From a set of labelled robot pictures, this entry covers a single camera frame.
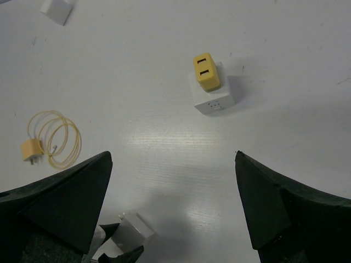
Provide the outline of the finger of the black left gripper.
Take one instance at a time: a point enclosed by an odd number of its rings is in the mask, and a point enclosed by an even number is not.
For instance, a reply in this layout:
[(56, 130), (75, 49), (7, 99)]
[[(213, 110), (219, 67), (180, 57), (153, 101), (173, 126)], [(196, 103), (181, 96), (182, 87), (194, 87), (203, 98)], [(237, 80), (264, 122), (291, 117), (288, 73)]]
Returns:
[[(102, 228), (103, 232), (105, 233), (105, 238), (102, 242), (102, 245), (107, 242), (107, 247), (112, 247), (112, 248), (117, 248), (117, 245), (114, 243), (112, 240), (113, 234), (116, 232), (116, 230), (119, 227), (119, 223), (115, 224), (109, 224), (109, 225), (99, 225), (99, 227)], [(106, 253), (103, 253), (101, 256), (98, 258), (98, 263), (134, 263), (137, 262), (139, 257), (142, 255), (144, 252), (144, 246), (141, 245), (135, 249), (132, 249), (127, 252), (122, 252), (121, 255), (118, 255), (117, 257), (111, 257), (108, 256)]]

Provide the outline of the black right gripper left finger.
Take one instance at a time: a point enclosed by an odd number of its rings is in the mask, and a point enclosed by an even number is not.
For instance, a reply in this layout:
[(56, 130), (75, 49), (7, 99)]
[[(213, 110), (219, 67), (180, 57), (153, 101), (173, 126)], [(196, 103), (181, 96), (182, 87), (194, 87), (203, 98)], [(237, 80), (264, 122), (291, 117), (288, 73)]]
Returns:
[(1, 262), (81, 262), (110, 181), (111, 153), (1, 193)]

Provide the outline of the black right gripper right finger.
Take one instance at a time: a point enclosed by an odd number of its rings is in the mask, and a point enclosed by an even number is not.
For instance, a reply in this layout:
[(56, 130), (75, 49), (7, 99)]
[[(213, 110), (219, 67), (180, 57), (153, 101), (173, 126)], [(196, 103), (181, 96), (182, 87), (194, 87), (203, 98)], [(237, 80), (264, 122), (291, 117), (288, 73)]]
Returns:
[(350, 199), (290, 179), (241, 151), (235, 172), (261, 262), (350, 262)]

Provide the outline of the white cube socket adapter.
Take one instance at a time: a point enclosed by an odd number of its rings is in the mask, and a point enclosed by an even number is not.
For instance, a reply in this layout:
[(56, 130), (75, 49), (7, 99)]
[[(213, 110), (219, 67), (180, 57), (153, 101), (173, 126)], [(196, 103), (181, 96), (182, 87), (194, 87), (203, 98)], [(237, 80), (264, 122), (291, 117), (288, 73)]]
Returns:
[(188, 74), (190, 91), (194, 107), (203, 115), (223, 110), (235, 105), (233, 89), (229, 82), (227, 70), (222, 62), (216, 63), (221, 86), (212, 92), (206, 92), (198, 83), (195, 72)]

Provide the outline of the yellow dual USB charger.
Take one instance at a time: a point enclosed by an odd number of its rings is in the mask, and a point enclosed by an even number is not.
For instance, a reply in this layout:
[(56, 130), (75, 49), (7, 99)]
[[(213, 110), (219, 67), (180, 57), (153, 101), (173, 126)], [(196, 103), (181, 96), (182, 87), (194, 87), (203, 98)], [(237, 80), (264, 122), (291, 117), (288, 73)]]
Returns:
[(206, 92), (219, 89), (220, 79), (217, 66), (210, 53), (202, 53), (193, 58), (195, 77), (199, 85)]

